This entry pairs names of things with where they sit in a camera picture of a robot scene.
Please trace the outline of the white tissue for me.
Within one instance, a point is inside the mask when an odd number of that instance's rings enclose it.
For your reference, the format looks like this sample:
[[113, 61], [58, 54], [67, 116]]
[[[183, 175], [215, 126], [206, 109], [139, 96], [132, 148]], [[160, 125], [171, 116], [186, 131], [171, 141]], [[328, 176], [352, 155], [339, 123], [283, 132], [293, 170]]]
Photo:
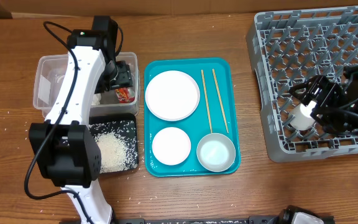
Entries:
[[93, 95], [92, 105], [99, 105], [101, 101], [101, 94], [97, 93]]

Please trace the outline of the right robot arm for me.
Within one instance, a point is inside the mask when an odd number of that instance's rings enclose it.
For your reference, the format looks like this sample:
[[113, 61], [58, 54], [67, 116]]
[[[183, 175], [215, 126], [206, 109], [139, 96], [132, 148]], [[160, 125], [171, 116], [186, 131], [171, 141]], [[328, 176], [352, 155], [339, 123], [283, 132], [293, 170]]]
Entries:
[[345, 66], [343, 76], [346, 82], [339, 84], [317, 75], [288, 92], [304, 106], [316, 103], [308, 115], [325, 133], [358, 136], [358, 65]]

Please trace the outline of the wooden chopstick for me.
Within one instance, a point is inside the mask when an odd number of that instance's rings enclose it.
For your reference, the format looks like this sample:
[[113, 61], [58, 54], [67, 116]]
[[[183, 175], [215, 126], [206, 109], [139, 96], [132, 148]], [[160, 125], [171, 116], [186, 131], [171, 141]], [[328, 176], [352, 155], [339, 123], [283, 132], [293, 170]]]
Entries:
[[220, 89], [219, 89], [219, 83], [218, 83], [218, 79], [216, 77], [216, 72], [215, 72], [214, 68], [212, 69], [212, 73], [213, 73], [213, 78], [214, 78], [214, 82], [215, 82], [215, 86], [216, 86], [216, 92], [217, 92], [219, 104], [220, 104], [220, 107], [221, 107], [221, 113], [222, 113], [224, 125], [225, 125], [225, 128], [226, 128], [226, 132], [229, 134], [226, 114], [225, 114], [224, 105], [223, 105], [223, 101], [222, 101], [221, 94], [220, 94]]
[[209, 110], [208, 92], [207, 92], [207, 89], [206, 89], [206, 83], [205, 83], [204, 71], [203, 70], [201, 70], [201, 78], [202, 78], [202, 82], [203, 82], [203, 91], [204, 91], [204, 98], [205, 98], [205, 103], [206, 103], [206, 111], [207, 111], [209, 129], [210, 129], [210, 133], [213, 133], [211, 115], [210, 115], [210, 110]]

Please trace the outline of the red snack wrapper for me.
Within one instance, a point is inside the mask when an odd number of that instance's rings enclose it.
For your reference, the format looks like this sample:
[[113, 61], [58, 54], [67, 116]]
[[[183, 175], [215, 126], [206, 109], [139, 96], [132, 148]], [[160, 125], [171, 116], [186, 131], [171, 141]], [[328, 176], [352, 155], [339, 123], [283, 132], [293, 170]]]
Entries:
[[135, 100], [135, 92], [132, 88], [118, 88], [115, 92], [120, 103], [131, 103]]

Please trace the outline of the grey bowl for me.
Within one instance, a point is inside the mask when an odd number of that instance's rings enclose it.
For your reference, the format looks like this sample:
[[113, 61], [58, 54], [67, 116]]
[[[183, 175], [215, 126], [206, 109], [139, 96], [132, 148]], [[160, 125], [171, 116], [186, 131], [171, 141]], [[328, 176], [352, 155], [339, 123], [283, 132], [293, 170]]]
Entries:
[[227, 136], [210, 133], [199, 141], [196, 156], [199, 163], [208, 171], [224, 172], [233, 165], [236, 148]]

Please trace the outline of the white cup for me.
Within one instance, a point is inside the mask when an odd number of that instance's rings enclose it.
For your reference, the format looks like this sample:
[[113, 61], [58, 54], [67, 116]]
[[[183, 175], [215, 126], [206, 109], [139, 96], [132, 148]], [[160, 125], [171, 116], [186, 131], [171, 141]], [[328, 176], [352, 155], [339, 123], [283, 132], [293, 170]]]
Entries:
[[310, 101], [308, 105], [300, 103], [289, 115], [293, 115], [294, 118], [290, 121], [290, 125], [299, 131], [305, 131], [312, 127], [315, 120], [311, 117], [313, 108], [317, 105], [315, 101]]

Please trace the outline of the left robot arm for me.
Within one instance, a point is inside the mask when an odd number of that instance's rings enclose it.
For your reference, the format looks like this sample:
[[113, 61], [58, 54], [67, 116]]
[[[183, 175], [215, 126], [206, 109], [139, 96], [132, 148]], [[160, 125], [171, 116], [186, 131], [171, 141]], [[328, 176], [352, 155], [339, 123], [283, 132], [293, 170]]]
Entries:
[[88, 125], [94, 94], [133, 85], [130, 67], [116, 59], [124, 35], [110, 16], [95, 16], [90, 30], [69, 33], [58, 39], [68, 63], [57, 99], [43, 123], [30, 125], [34, 158], [24, 192], [34, 200], [67, 194], [82, 223], [116, 223], [98, 181], [102, 155]]

